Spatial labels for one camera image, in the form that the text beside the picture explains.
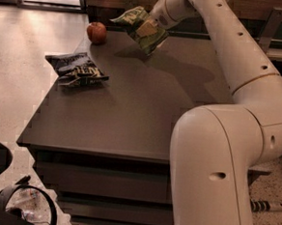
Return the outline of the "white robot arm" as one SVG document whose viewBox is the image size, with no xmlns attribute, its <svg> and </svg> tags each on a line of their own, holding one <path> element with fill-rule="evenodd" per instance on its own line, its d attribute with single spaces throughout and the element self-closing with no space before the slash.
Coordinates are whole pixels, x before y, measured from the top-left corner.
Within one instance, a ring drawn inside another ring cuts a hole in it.
<svg viewBox="0 0 282 225">
<path fill-rule="evenodd" d="M 199 14 L 232 96 L 184 113 L 171 136 L 174 225 L 253 225 L 248 169 L 282 155 L 282 76 L 228 0 L 158 0 L 168 29 Z"/>
</svg>

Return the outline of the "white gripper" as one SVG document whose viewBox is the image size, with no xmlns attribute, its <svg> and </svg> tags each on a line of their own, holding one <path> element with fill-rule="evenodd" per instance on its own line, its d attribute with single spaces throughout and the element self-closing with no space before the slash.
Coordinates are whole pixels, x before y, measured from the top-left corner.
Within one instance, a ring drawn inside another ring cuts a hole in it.
<svg viewBox="0 0 282 225">
<path fill-rule="evenodd" d="M 165 30 L 175 27 L 179 22 L 174 20 L 166 10 L 166 0 L 157 1 L 150 11 L 151 19 L 144 21 L 137 28 L 136 33 L 138 36 L 147 37 L 155 34 L 157 31 L 156 24 Z"/>
</svg>

